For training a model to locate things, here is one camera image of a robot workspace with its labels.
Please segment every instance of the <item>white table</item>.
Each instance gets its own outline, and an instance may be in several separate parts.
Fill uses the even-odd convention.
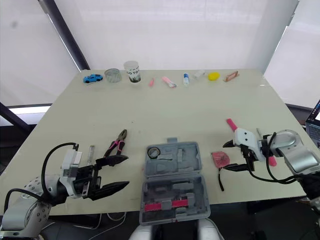
[[[231,163],[244,163],[239,148],[222,149],[233,138],[226,123],[232,118],[238,127],[262,134],[292,129],[302,141],[320,156],[319,150],[301,128],[289,109],[273,88],[256,70],[243,69],[240,76],[230,82],[222,78],[232,70],[216,70],[221,74],[217,81],[203,77],[183,86],[182,70],[141,71],[142,82],[132,85],[126,73],[122,81],[109,83],[105,79],[88,86],[83,77],[91,73],[104,74],[102,70],[79,73],[59,96],[39,122],[0,177],[0,214],[3,213],[6,193],[11,188],[23,186],[41,173],[46,154],[56,145],[65,142],[79,143],[82,165],[86,165],[90,145],[95,145],[94,158],[103,156],[112,140],[123,130],[128,130],[123,154],[130,158],[114,167],[104,167],[99,173],[102,184],[130,181],[116,194],[91,201],[70,199],[55,206],[52,215],[96,214],[137,211],[140,209],[141,187],[145,180],[143,169],[146,147],[166,143],[168,137],[178,141],[196,141],[199,144],[202,171],[210,204],[257,201],[302,196],[298,183],[281,185],[252,178],[247,171],[223,170],[221,180],[225,191],[220,190],[217,168],[211,155],[225,151]],[[191,76],[195,71],[189,70]],[[178,84],[169,88],[161,81],[169,77]],[[156,77],[153,87],[148,83]],[[55,152],[47,165],[47,174],[60,174],[65,149]],[[255,163],[255,173],[268,177],[264,163]],[[272,167],[276,177],[290,176],[282,158]],[[18,193],[12,194],[12,200]]]

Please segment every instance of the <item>pink tool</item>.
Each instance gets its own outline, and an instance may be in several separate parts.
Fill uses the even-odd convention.
[[[212,155],[214,164],[218,169],[223,168],[230,164],[229,156],[223,151],[212,152],[211,155]]]
[[[234,123],[234,121],[232,121],[231,118],[228,118],[226,120],[226,122],[229,124],[230,128],[232,129],[232,131],[235,131],[238,128],[237,125]],[[272,167],[277,166],[277,160],[276,160],[276,158],[274,156],[270,156],[269,157],[269,165],[272,166]]]
[[[172,208],[181,208],[181,207],[188,207],[188,199],[172,201]],[[160,210],[161,210],[161,202],[144,205],[145,212],[160,211]]]
[[[175,84],[173,81],[171,81],[168,77],[163,76],[162,77],[162,81],[164,81],[166,84],[168,84],[168,86],[172,89],[177,87],[177,84]]]
[[[225,77],[225,82],[229,82],[230,80],[234,79],[235,77],[238,77],[239,76],[239,72],[238,71],[235,71],[231,74],[229,74],[228,76]]]
[[[151,204],[145,204],[144,205],[144,211],[145,212],[159,211],[159,210],[161,210],[161,202],[160,203],[151,203]]]
[[[152,87],[155,84],[155,78],[153,77],[152,80],[149,82],[149,87]]]

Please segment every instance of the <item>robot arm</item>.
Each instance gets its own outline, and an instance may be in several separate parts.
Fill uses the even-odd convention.
[[[320,212],[320,158],[304,146],[298,133],[282,130],[272,135],[265,135],[262,140],[245,129],[235,130],[234,140],[223,147],[239,147],[254,171],[254,161],[265,162],[270,156],[284,157],[284,161],[294,178],[301,184],[311,206]]]
[[[129,184],[128,181],[113,182],[100,188],[101,177],[98,171],[102,166],[114,166],[128,157],[116,155],[98,159],[97,164],[79,167],[82,152],[77,148],[69,149],[64,157],[60,175],[45,175],[45,188],[49,194],[45,196],[41,177],[37,176],[24,186],[22,191],[36,194],[35,197],[22,193],[16,202],[8,207],[6,199],[0,239],[34,239],[46,225],[52,206],[63,204],[67,197],[90,198],[93,201],[110,196]]]

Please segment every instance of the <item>gray plastic case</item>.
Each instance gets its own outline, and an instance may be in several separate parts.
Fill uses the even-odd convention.
[[[160,155],[148,156],[156,147]],[[143,226],[204,219],[210,216],[210,205],[202,169],[199,146],[196,142],[177,142],[150,145],[146,149],[139,222]],[[172,207],[172,201],[188,200],[186,207]],[[161,210],[145,211],[145,204],[160,204]]]

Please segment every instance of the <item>yellow lid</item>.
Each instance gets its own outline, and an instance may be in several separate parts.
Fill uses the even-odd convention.
[[[208,75],[208,79],[209,79],[210,81],[215,81],[215,80],[217,80],[219,77],[220,77],[220,73],[218,73],[218,72],[210,72],[209,75]]]

